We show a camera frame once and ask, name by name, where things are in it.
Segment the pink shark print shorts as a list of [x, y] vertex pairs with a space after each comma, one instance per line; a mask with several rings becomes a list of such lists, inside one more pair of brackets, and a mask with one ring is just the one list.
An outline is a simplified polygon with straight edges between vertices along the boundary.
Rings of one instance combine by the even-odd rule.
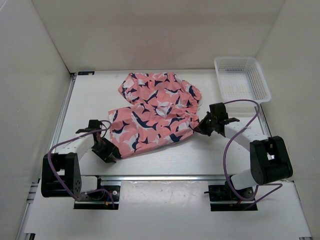
[[122, 159], [178, 143], [199, 124], [200, 90], [173, 72], [129, 73], [118, 88], [130, 106], [108, 112]]

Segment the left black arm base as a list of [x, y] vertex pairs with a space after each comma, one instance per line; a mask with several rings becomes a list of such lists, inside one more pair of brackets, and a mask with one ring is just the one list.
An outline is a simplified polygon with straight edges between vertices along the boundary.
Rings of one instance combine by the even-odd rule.
[[118, 210], [121, 184], [104, 180], [101, 176], [82, 176], [81, 200], [75, 201], [74, 210]]

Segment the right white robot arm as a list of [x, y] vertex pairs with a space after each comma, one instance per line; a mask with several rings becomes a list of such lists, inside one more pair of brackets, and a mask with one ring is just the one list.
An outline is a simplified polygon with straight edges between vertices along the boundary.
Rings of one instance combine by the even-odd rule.
[[[209, 106], [204, 119], [195, 131], [210, 136], [216, 132], [229, 141], [225, 146], [222, 166], [226, 178], [224, 193], [230, 200], [251, 201], [255, 195], [242, 196], [243, 190], [268, 185], [293, 176], [293, 167], [282, 137], [267, 136], [250, 129], [237, 118], [230, 118], [223, 102]], [[229, 175], [227, 171], [227, 153], [232, 142], [236, 142], [249, 152], [250, 167], [240, 173]]]

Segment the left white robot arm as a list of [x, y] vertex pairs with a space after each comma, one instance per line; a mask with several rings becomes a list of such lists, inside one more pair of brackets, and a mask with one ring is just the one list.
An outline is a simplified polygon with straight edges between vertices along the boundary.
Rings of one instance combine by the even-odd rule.
[[82, 201], [85, 195], [100, 200], [107, 193], [104, 186], [92, 183], [82, 190], [79, 162], [87, 153], [94, 153], [104, 163], [115, 163], [121, 158], [115, 144], [105, 138], [111, 128], [109, 120], [91, 119], [88, 127], [76, 131], [74, 138], [52, 146], [42, 160], [41, 194], [44, 198], [71, 197]]

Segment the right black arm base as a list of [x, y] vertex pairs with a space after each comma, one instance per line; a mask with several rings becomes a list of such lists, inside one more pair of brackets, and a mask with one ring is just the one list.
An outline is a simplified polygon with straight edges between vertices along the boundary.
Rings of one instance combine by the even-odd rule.
[[227, 182], [223, 185], [209, 185], [205, 195], [209, 196], [211, 212], [257, 211], [255, 199], [243, 201], [230, 189]]

